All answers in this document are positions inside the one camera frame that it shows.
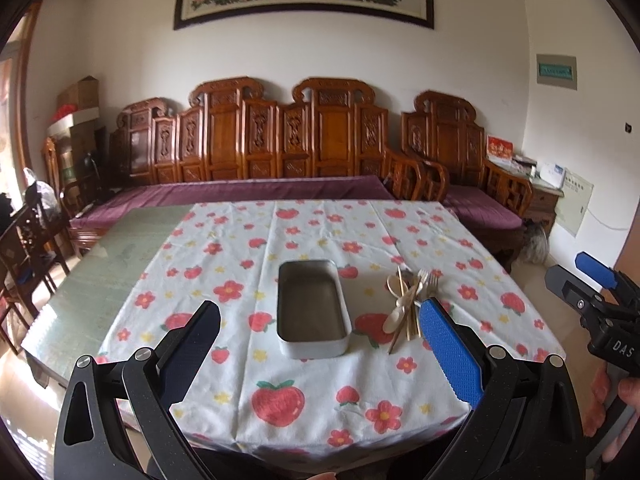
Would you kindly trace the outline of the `stainless steel fork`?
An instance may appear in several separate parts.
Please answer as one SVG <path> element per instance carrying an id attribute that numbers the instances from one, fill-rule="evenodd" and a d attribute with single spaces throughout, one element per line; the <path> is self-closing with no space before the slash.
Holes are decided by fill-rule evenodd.
<path id="1" fill-rule="evenodd" d="M 439 275 L 437 273 L 431 272 L 428 274 L 418 296 L 416 296 L 416 300 L 414 300 L 414 303 L 418 307 L 421 307 L 426 300 L 434 298 L 438 291 L 438 283 Z"/>

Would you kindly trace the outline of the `light bamboo chopstick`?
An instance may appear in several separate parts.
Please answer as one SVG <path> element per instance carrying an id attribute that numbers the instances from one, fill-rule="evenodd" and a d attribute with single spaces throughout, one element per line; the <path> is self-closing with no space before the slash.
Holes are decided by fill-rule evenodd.
<path id="1" fill-rule="evenodd" d="M 411 339 L 411 328 L 409 327 L 409 307 L 408 307 L 408 292 L 411 286 L 411 281 L 406 280 L 405 271 L 401 268 L 397 269 L 398 282 L 400 288 L 400 298 L 398 299 L 401 306 L 402 318 L 401 323 L 398 326 L 399 333 L 405 338 L 406 341 Z"/>

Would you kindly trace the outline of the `brown wooden chopstick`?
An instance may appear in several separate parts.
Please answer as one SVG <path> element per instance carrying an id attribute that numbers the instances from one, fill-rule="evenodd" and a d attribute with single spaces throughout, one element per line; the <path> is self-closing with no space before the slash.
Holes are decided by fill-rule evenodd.
<path id="1" fill-rule="evenodd" d="M 392 342 L 390 343 L 390 348 L 388 348 L 388 350 L 387 350 L 388 354 L 392 354 L 393 351 L 394 351 L 394 348 L 395 348 L 395 346 L 397 344 L 397 341 L 399 339 L 400 333 L 402 332 L 402 329 L 404 328 L 404 325 L 406 324 L 407 315 L 408 315 L 409 311 L 411 310 L 411 308 L 413 307 L 414 300 L 416 299 L 416 294 L 421 289 L 421 287 L 422 287 L 422 284 L 420 282 L 416 282 L 416 284 L 411 286 L 409 288 L 408 292 L 406 292 L 405 295 L 402 296 L 399 299 L 398 306 L 400 307 L 401 317 L 400 317 L 398 326 L 396 327 Z"/>

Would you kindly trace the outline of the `cream plastic fork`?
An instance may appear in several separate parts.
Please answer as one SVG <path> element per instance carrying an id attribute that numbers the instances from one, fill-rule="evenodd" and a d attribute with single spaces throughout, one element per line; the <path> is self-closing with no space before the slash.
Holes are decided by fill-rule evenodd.
<path id="1" fill-rule="evenodd" d="M 420 270 L 417 274 L 411 274 L 413 281 L 410 284 L 404 280 L 404 274 L 396 273 L 386 278 L 386 289 L 395 298 L 395 307 L 387 315 L 383 323 L 383 332 L 395 333 L 401 322 L 410 312 L 410 304 L 416 306 L 419 300 L 426 298 L 430 274 Z"/>

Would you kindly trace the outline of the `wooden side table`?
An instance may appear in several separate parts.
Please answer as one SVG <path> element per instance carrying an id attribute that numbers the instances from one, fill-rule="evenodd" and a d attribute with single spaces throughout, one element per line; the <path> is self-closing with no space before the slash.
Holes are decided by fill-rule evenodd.
<path id="1" fill-rule="evenodd" d="M 523 214 L 523 220 L 525 223 L 539 224 L 549 236 L 556 218 L 555 207 L 564 193 L 559 188 L 538 182 L 533 182 L 532 187 L 532 200 Z"/>

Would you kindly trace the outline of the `white device on side table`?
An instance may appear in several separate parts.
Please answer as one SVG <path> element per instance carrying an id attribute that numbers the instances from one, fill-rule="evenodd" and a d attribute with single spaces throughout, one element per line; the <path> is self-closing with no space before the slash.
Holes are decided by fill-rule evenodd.
<path id="1" fill-rule="evenodd" d="M 566 169 L 563 166 L 552 162 L 541 162 L 538 165 L 538 176 L 552 188 L 562 188 L 565 175 Z"/>

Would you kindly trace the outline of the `red card box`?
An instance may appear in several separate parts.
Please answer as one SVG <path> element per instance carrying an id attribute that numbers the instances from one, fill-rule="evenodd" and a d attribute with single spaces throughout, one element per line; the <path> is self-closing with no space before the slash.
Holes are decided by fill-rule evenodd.
<path id="1" fill-rule="evenodd" d="M 487 137 L 487 156 L 495 160 L 510 162 L 514 154 L 512 142 L 498 138 L 498 136 Z"/>

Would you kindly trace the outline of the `stainless steel spoon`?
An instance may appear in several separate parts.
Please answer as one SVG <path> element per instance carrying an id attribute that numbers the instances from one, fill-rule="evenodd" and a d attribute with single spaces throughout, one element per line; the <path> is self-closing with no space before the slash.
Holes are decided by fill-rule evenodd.
<path id="1" fill-rule="evenodd" d="M 408 287 L 416 284 L 416 274 L 408 269 L 401 270 L 401 278 Z"/>

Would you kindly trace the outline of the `strawberry flower tablecloth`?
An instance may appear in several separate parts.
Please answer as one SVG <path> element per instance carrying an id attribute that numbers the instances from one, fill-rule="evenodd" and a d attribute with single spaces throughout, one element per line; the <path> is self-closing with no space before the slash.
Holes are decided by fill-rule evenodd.
<path id="1" fill-rule="evenodd" d="M 134 284 L 99 362 L 152 347 L 212 300 L 221 329 L 172 411 L 190 438 L 299 460 L 352 460 L 424 442 L 469 408 L 430 347 L 386 332 L 387 281 L 423 270 L 485 344 L 540 362 L 559 341 L 458 219 L 434 203 L 198 204 Z"/>

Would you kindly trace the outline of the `cream plastic spoon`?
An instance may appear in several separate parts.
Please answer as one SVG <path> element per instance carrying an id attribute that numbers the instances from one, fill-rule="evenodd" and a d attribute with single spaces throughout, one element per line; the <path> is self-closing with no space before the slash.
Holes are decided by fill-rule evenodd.
<path id="1" fill-rule="evenodd" d="M 395 300 L 399 300 L 408 290 L 406 282 L 398 275 L 389 275 L 386 278 L 386 289 Z"/>

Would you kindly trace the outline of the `grey electrical panel cover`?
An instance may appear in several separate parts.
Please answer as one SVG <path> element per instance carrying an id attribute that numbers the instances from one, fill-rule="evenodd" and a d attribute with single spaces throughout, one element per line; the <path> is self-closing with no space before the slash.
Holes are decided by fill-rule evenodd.
<path id="1" fill-rule="evenodd" d="M 569 55 L 537 54 L 537 84 L 576 90 L 577 58 Z"/>

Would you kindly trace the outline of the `dark wooden chair left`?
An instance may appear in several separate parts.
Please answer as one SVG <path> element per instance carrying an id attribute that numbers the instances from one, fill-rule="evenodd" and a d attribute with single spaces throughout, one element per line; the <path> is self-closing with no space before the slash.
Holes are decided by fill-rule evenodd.
<path id="1" fill-rule="evenodd" d="M 20 349 L 6 328 L 9 317 L 14 315 L 28 330 L 30 324 L 22 308 L 35 321 L 40 311 L 32 300 L 34 292 L 43 285 L 50 296 L 54 295 L 58 290 L 51 275 L 55 266 L 60 266 L 65 274 L 70 273 L 40 194 L 35 188 L 28 189 L 32 191 L 34 194 L 25 198 L 25 205 L 1 234 L 1 339 L 14 354 L 19 354 Z"/>

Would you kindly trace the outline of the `metal rectangular tin box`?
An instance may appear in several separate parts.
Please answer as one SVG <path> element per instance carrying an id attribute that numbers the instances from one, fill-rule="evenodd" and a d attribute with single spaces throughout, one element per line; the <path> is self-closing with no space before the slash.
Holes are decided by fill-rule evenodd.
<path id="1" fill-rule="evenodd" d="M 282 263 L 277 292 L 281 353 L 292 360 L 334 359 L 347 351 L 351 334 L 336 264 L 326 259 Z"/>

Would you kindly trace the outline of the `cardboard boxes stack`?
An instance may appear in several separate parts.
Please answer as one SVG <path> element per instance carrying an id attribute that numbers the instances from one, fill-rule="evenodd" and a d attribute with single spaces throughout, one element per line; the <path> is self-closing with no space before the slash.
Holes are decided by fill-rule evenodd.
<path id="1" fill-rule="evenodd" d="M 76 81 L 56 98 L 42 154 L 47 179 L 58 191 L 93 172 L 99 119 L 99 81 L 93 76 Z"/>

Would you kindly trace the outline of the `white wall panel box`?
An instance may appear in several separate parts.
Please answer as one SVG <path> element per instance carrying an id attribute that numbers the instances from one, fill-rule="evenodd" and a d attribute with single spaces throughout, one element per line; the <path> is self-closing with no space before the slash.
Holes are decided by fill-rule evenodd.
<path id="1" fill-rule="evenodd" d="M 562 185 L 563 196 L 555 206 L 555 222 L 569 232 L 572 237 L 577 236 L 582 226 L 592 192 L 592 183 L 579 174 L 574 174 L 570 170 L 565 171 Z"/>

